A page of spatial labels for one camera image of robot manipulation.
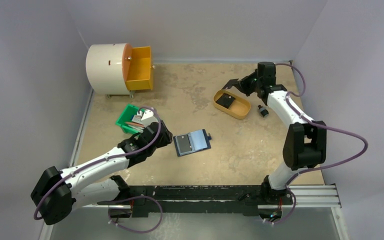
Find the black card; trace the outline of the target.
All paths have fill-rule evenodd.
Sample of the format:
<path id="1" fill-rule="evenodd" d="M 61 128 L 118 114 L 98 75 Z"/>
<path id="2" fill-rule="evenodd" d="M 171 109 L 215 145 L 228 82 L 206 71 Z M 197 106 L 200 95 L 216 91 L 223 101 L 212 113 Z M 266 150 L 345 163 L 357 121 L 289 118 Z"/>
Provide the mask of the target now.
<path id="1" fill-rule="evenodd" d="M 236 100 L 235 97 L 228 93 L 223 93 L 216 101 L 216 103 L 225 109 L 229 109 L 233 102 Z"/>
<path id="2" fill-rule="evenodd" d="M 177 147 L 177 152 L 180 156 L 187 154 L 193 150 L 188 134 L 177 135 L 174 139 Z"/>

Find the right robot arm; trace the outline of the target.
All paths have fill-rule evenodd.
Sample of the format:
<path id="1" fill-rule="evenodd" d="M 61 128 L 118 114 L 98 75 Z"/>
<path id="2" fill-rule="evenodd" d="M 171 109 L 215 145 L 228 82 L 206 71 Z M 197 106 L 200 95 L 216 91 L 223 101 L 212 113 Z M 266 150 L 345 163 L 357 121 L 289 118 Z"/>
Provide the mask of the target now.
<path id="1" fill-rule="evenodd" d="M 315 121 L 292 100 L 293 93 L 276 79 L 277 64 L 259 62 L 253 73 L 242 79 L 230 79 L 223 89 L 235 87 L 246 96 L 256 93 L 264 107 L 263 116 L 272 109 L 287 127 L 282 150 L 283 163 L 267 175 L 261 184 L 260 196 L 268 204 L 287 193 L 288 185 L 301 171 L 314 169 L 326 160 L 327 131 L 323 121 Z"/>

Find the blue leather card holder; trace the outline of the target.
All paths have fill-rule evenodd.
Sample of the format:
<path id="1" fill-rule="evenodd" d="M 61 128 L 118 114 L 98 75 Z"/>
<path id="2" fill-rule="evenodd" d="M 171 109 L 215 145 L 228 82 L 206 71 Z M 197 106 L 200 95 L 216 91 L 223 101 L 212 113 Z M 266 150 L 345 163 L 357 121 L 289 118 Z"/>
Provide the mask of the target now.
<path id="1" fill-rule="evenodd" d="M 211 149 L 210 141 L 212 140 L 212 136 L 210 133 L 207 133 L 207 131 L 205 129 L 200 129 L 200 130 L 196 130 L 196 131 L 192 131 L 192 132 L 188 132 L 188 133 L 184 133 L 184 134 L 189 135 L 189 139 L 190 139 L 191 146 L 192 146 L 192 151 L 188 152 L 186 154 L 183 154 L 183 155 L 179 155 L 179 153 L 177 151 L 177 144 L 176 144 L 175 136 L 173 136 L 172 139 L 173 139 L 176 154 L 178 157 L 182 157 L 185 155 L 190 155 L 190 154 L 193 154 L 196 152 Z"/>

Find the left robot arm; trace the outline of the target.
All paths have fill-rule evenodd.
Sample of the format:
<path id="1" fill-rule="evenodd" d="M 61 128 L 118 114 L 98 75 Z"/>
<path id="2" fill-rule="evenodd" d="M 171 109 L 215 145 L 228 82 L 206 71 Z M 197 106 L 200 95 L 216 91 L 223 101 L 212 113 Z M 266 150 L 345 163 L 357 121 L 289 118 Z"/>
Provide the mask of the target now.
<path id="1" fill-rule="evenodd" d="M 130 187 L 116 173 L 144 162 L 172 141 L 173 134 L 164 122 L 153 122 L 142 133 L 133 134 L 88 162 L 62 170 L 47 168 L 30 195 L 36 206 L 33 218 L 53 225 L 86 205 L 126 203 L 132 196 Z"/>

